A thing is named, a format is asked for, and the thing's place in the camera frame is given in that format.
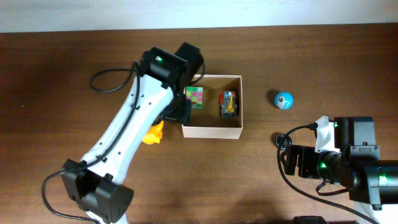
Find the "red grey toy truck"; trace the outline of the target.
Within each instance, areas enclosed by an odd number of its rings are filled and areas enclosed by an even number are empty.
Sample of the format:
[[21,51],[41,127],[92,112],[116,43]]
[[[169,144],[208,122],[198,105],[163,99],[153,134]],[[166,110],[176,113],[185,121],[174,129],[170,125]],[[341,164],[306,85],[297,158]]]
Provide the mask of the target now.
[[219,114],[222,118],[232,118],[238,115],[237,94],[235,91],[222,91],[219,100]]

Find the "black round spinner toy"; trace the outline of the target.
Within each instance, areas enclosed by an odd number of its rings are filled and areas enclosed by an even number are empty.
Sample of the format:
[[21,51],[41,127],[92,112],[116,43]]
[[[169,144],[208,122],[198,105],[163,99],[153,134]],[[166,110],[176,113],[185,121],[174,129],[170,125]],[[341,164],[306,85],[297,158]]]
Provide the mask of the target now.
[[290,136],[285,137],[284,134],[280,134],[275,139],[275,145],[281,150],[286,150],[288,146],[293,144],[293,140]]

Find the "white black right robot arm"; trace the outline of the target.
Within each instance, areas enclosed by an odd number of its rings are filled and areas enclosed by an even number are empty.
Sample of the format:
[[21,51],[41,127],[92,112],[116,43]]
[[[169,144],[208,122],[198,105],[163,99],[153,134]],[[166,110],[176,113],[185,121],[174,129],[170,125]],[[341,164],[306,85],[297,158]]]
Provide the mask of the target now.
[[315,146],[293,144],[291,129],[279,135],[277,164],[290,175],[319,180],[316,195],[288,186],[317,202],[345,210],[358,223],[397,223],[397,161],[382,160],[371,117],[322,116],[303,125],[313,131]]

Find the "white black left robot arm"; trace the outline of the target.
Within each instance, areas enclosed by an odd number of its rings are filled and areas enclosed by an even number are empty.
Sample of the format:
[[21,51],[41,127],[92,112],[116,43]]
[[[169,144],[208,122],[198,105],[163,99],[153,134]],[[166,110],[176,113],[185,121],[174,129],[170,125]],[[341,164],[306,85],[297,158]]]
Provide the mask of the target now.
[[174,54],[153,47],[134,65],[133,86],[106,132],[80,161],[68,159],[61,169],[69,198],[88,221],[127,222],[134,191],[123,181],[132,158],[156,122],[189,122],[191,102],[184,90],[203,64],[200,49],[184,42]]

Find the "orange rubber dinosaur toy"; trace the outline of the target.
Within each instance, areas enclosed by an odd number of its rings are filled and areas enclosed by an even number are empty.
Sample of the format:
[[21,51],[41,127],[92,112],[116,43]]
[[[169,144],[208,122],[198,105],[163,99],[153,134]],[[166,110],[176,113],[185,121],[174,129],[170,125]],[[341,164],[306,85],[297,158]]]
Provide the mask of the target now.
[[163,127],[164,127],[163,121],[161,121],[159,124],[151,126],[147,134],[142,139],[142,142],[148,145],[159,144],[163,136],[163,131],[162,131]]

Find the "blue round ball toy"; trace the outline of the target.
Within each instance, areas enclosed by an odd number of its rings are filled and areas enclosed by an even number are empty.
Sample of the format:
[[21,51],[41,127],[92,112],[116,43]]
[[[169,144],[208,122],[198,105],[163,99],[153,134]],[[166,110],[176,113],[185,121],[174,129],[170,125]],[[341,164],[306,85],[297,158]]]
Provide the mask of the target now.
[[280,92],[276,95],[274,103],[281,110],[288,110],[294,104],[294,98],[289,92]]

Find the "white cardboard box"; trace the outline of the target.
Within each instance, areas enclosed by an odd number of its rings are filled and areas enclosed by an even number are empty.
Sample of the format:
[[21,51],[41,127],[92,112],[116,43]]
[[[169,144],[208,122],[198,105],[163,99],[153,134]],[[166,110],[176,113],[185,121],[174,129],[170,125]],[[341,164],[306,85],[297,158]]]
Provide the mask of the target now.
[[[182,126],[185,138],[239,139],[243,131],[243,82],[240,75],[204,75],[191,86],[203,88],[203,108],[192,109],[190,122]],[[237,94],[238,115],[222,118],[219,100],[222,91]]]

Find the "colourful puzzle cube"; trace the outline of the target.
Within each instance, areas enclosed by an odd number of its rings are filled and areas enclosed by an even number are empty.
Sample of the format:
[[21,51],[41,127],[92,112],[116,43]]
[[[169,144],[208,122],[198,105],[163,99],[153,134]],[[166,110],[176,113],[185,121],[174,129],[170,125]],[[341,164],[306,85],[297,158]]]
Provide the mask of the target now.
[[203,88],[197,86],[188,86],[185,90],[186,99],[191,101],[191,109],[203,108]]

